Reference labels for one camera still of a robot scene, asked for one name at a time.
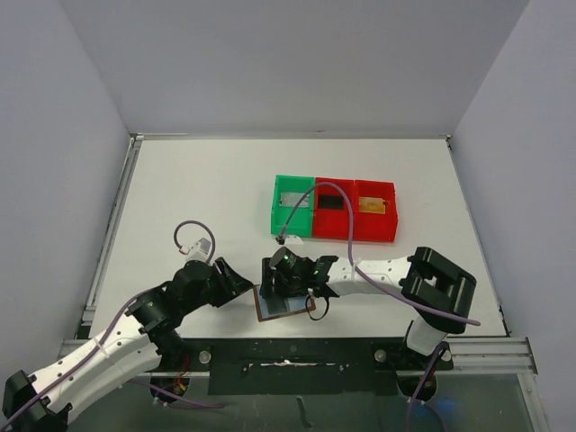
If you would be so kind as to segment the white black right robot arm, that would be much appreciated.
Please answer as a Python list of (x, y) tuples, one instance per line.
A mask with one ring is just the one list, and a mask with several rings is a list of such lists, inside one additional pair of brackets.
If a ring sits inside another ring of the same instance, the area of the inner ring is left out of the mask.
[(385, 294), (409, 305), (418, 317), (409, 324), (407, 349), (429, 356), (448, 335), (461, 335), (470, 319), (476, 278), (430, 247), (386, 260), (320, 256), (312, 260), (280, 247), (262, 261), (258, 294), (265, 301), (314, 298), (328, 302), (352, 294)]

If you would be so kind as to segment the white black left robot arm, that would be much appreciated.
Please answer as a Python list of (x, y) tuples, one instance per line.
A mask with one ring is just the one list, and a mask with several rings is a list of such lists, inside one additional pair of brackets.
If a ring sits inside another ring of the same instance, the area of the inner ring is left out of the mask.
[(220, 307), (253, 288), (223, 258), (192, 260), (161, 285), (131, 297), (109, 326), (55, 363), (18, 371), (4, 385), (3, 431), (65, 431), (107, 393), (165, 361), (179, 362), (176, 330), (203, 306)]

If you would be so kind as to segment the aluminium front frame rail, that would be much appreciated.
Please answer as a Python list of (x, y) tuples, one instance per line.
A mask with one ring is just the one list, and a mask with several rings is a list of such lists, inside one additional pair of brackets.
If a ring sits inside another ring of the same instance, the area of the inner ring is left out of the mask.
[[(525, 337), (450, 337), (436, 365), (441, 374), (535, 374), (530, 342)], [(425, 369), (429, 358), (407, 347), (400, 337), (329, 338), (186, 338), (192, 370), (213, 371), (234, 364), (252, 367), (289, 363), (314, 365), (374, 365), (400, 374)]]

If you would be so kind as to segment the red plastic bin middle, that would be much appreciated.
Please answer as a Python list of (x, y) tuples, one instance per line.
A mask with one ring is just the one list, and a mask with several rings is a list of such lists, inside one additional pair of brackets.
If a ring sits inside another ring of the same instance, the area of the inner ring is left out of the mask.
[[(316, 184), (332, 183), (337, 185), (347, 196), (348, 200), (355, 208), (355, 198), (357, 197), (355, 182), (350, 179), (317, 177)], [(317, 207), (320, 194), (342, 196), (339, 191), (331, 186), (321, 185), (315, 189), (314, 216), (312, 225), (312, 236), (315, 239), (343, 239), (348, 237), (349, 214), (347, 205), (344, 210), (319, 210)]]

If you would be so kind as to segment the red plastic bin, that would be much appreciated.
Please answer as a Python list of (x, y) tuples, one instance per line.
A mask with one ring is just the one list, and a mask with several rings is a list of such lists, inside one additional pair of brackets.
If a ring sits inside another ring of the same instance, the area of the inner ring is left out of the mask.
[[(394, 183), (355, 180), (357, 197), (354, 204), (354, 239), (359, 241), (392, 243), (398, 227), (396, 191)], [(382, 197), (387, 201), (384, 215), (361, 213), (358, 211), (359, 197)]]
[[(357, 197), (355, 182), (350, 179), (317, 177), (316, 184), (332, 183), (337, 185), (347, 196), (348, 200), (355, 208), (355, 198)], [(321, 185), (315, 189), (314, 216), (312, 225), (312, 236), (315, 239), (343, 239), (348, 237), (349, 214), (347, 205), (344, 210), (319, 210), (317, 207), (320, 194), (342, 196), (339, 191), (331, 186)]]

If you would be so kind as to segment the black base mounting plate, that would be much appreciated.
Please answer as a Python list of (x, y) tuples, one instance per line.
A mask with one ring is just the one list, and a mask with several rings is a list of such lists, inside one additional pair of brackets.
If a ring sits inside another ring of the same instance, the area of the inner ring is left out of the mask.
[(395, 395), (401, 390), (413, 389), (425, 369), (414, 374), (398, 373), (375, 368), (372, 364), (280, 366), (242, 364), (217, 366), (212, 372), (192, 370), (188, 352), (181, 347), (153, 370), (151, 381), (168, 390), (174, 386), (188, 387), (193, 376), (208, 381), (208, 394), (232, 395), (332, 395), (350, 392), (369, 392), (375, 395)]

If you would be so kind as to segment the green plastic bin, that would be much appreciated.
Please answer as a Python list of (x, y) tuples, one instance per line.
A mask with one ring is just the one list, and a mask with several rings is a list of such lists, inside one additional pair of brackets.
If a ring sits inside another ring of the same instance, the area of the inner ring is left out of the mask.
[[(315, 185), (315, 178), (309, 176), (277, 175), (274, 182), (274, 194), (271, 206), (270, 232), (279, 235), (281, 229), (290, 216), (293, 208), (285, 208), (279, 205), (281, 192), (306, 193)], [(309, 194), (310, 207), (299, 208), (292, 216), (286, 234), (296, 235), (301, 238), (310, 238), (312, 234), (314, 215), (314, 192)]]

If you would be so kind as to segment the red plastic bin right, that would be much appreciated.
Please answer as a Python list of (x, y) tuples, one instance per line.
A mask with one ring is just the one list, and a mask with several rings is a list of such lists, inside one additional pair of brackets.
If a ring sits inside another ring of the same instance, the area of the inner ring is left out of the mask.
[[(357, 197), (354, 204), (354, 239), (359, 241), (392, 243), (398, 227), (396, 191), (394, 183), (355, 180)], [(361, 213), (358, 211), (359, 197), (382, 197), (387, 201), (384, 215)]]

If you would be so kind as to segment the aluminium left frame rail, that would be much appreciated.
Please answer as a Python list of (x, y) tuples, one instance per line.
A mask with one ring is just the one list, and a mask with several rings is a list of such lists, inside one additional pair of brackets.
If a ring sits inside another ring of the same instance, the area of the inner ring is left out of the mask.
[(104, 277), (113, 250), (117, 229), (121, 221), (123, 207), (128, 196), (131, 179), (138, 162), (142, 141), (142, 135), (130, 135), (130, 143), (128, 146), (126, 158), (123, 163), (121, 178), (112, 204), (110, 217), (107, 222), (103, 245), (97, 260), (94, 276), (90, 285), (90, 290), (87, 295), (85, 307), (80, 319), (81, 327), (90, 326), (94, 320), (99, 292), (104, 282)]

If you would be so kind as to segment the gold card pocket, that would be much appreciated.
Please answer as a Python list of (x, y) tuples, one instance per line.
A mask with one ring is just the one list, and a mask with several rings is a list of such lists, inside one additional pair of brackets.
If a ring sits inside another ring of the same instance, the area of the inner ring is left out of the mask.
[(360, 196), (358, 211), (361, 213), (384, 215), (387, 213), (388, 203), (382, 197)]

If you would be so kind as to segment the black card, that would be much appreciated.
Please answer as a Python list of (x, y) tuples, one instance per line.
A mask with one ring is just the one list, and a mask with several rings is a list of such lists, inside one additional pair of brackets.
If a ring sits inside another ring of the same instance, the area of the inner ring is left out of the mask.
[(320, 194), (318, 197), (317, 207), (319, 210), (344, 210), (345, 200), (342, 196)]

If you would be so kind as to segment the aluminium frame rail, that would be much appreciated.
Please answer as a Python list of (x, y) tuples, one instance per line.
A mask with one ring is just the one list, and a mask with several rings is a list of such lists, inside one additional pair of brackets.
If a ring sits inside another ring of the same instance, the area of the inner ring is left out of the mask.
[[(441, 374), (535, 374), (530, 342), (525, 337), (450, 337), (436, 365)], [(429, 358), (407, 347), (400, 337), (329, 338), (186, 338), (192, 370), (213, 371), (234, 364), (252, 367), (289, 363), (314, 365), (374, 365), (400, 374), (425, 369)]]
[(128, 196), (131, 179), (138, 162), (142, 141), (142, 135), (130, 135), (130, 143), (128, 146), (126, 158), (123, 163), (121, 178), (112, 204), (110, 217), (107, 222), (103, 245), (97, 260), (94, 276), (90, 285), (90, 290), (87, 295), (85, 307), (80, 319), (81, 327), (90, 326), (94, 320), (99, 292), (104, 282), (104, 277), (113, 250), (117, 229), (121, 221), (123, 207)]

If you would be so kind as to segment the brown leather card holder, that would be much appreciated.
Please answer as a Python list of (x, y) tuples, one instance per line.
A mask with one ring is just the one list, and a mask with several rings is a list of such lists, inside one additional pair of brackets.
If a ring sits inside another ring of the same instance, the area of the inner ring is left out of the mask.
[(265, 298), (260, 292), (260, 288), (260, 285), (253, 288), (258, 322), (278, 320), (316, 309), (314, 301), (307, 301), (306, 296), (284, 298), (272, 294)]

